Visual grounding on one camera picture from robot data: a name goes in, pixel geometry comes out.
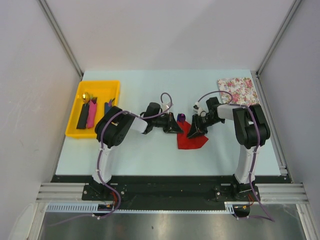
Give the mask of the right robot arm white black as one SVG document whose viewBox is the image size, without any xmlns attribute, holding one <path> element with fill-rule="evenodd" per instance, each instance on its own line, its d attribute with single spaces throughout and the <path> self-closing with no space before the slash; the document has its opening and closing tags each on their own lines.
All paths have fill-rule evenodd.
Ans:
<svg viewBox="0 0 320 240">
<path fill-rule="evenodd" d="M 259 150 L 271 137 L 271 130 L 260 104 L 240 105 L 222 104 L 217 97 L 206 101 L 208 112 L 196 113 L 188 139 L 202 137 L 208 133 L 208 127 L 231 120 L 234 124 L 235 137 L 240 145 L 238 165 L 232 175 L 232 182 L 227 193 L 236 201 L 250 200 L 256 197 L 255 171 Z"/>
</svg>

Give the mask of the red paper napkin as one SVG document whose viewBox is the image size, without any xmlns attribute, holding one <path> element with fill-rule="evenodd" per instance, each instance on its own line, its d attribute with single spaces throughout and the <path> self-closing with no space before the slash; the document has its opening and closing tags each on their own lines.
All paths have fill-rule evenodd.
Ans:
<svg viewBox="0 0 320 240">
<path fill-rule="evenodd" d="M 196 150 L 202 148 L 209 140 L 206 136 L 199 136 L 196 138 L 187 138 L 191 125 L 185 122 L 177 122 L 179 127 L 183 130 L 183 133 L 177 134 L 177 147 L 179 150 Z"/>
</svg>

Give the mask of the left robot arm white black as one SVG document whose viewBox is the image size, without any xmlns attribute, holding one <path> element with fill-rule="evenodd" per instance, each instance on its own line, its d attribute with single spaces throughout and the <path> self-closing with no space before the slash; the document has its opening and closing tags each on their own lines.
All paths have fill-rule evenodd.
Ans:
<svg viewBox="0 0 320 240">
<path fill-rule="evenodd" d="M 182 134 L 184 131 L 178 125 L 174 114 L 168 109 L 163 110 L 156 102 L 149 103 L 145 112 L 137 116 L 113 106 L 97 123 L 95 127 L 96 139 L 100 149 L 96 169 L 92 175 L 97 184 L 93 194 L 100 200 L 110 196 L 111 188 L 107 183 L 112 178 L 111 168 L 115 159 L 115 148 L 125 139 L 129 130 L 141 134 L 148 134 L 153 128 L 162 128 L 164 133 Z"/>
</svg>

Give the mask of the purple plastic spoon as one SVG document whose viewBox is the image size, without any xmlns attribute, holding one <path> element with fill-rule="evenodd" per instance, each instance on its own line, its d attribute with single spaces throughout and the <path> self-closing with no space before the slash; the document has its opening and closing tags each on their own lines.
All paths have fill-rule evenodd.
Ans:
<svg viewBox="0 0 320 240">
<path fill-rule="evenodd" d="M 185 116 L 185 114 L 183 114 L 183 113 L 181 113 L 181 115 L 182 115 L 182 124 L 184 124 L 184 122 L 186 121 L 186 116 Z"/>
</svg>

